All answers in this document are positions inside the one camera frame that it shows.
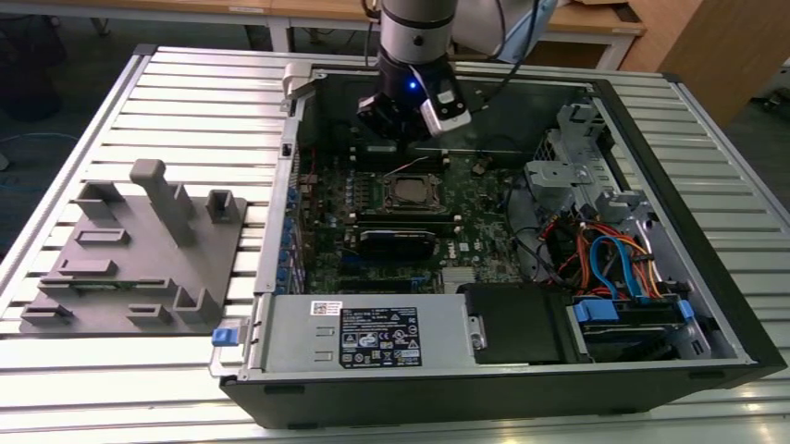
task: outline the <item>blue latch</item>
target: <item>blue latch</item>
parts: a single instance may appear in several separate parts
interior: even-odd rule
[[[607,299],[586,299],[581,301],[573,306],[573,313],[581,323],[619,320],[615,303]]]
[[[683,315],[683,319],[692,319],[694,317],[694,308],[689,301],[681,300],[678,302],[678,308],[681,308],[681,315]]]
[[[236,347],[239,345],[238,328],[215,328],[211,333],[211,345],[215,347]]]

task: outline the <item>wire bundle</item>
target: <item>wire bundle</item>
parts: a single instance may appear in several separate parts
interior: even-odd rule
[[[590,242],[585,236],[587,231],[595,231],[601,234],[593,242]],[[655,285],[655,266],[650,253],[635,242],[631,236],[621,233],[607,225],[595,222],[585,222],[579,225],[579,231],[577,234],[577,253],[571,256],[571,258],[579,259],[582,269],[582,280],[579,283],[581,290],[578,294],[585,294],[585,291],[590,288],[593,277],[595,277],[603,284],[603,287],[597,287],[589,290],[591,294],[601,295],[602,293],[606,293],[614,295],[617,292],[614,284],[609,281],[598,268],[598,249],[605,242],[617,247],[619,261],[623,265],[626,287],[629,288],[631,296],[661,298],[661,291]],[[631,253],[626,252],[626,245],[631,248]],[[637,255],[642,255],[643,260],[635,261],[634,257]]]

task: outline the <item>floor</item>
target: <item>floor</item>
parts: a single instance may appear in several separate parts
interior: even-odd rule
[[[68,52],[66,63],[50,75],[63,99],[56,115],[36,123],[20,123],[0,113],[0,141],[30,132],[58,132],[79,136],[91,122],[107,91],[116,80],[138,43],[222,49],[268,49],[268,33],[234,25],[160,23],[112,20],[111,34],[99,37],[87,18],[63,18],[58,28]],[[295,32],[299,51],[362,55],[366,32],[337,31],[321,35],[325,43],[310,42],[305,30]],[[764,177],[768,186],[790,207],[790,117],[768,114],[761,106],[746,107],[728,128],[736,146]],[[66,138],[23,138],[0,142],[0,153],[11,161],[0,172],[0,257],[8,250],[39,199],[68,156],[74,142]]]

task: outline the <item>wooden table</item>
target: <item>wooden table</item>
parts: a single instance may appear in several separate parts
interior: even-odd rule
[[[358,0],[0,0],[0,12],[102,19],[144,19],[270,27],[274,51],[292,51],[294,28],[363,31]],[[567,5],[551,17],[543,42],[603,45],[598,69],[618,69],[645,25],[619,20],[607,6]]]

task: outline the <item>table leg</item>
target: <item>table leg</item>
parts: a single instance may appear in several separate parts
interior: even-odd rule
[[[606,51],[603,51],[595,69],[603,69],[607,71],[617,71],[619,69],[619,64],[629,54],[634,39],[635,37],[633,35],[619,35],[614,37],[609,46],[606,46]]]
[[[91,23],[99,37],[107,37],[110,35],[110,18],[91,18]]]
[[[271,48],[275,53],[290,53],[294,50],[294,31],[288,19],[270,17]]]

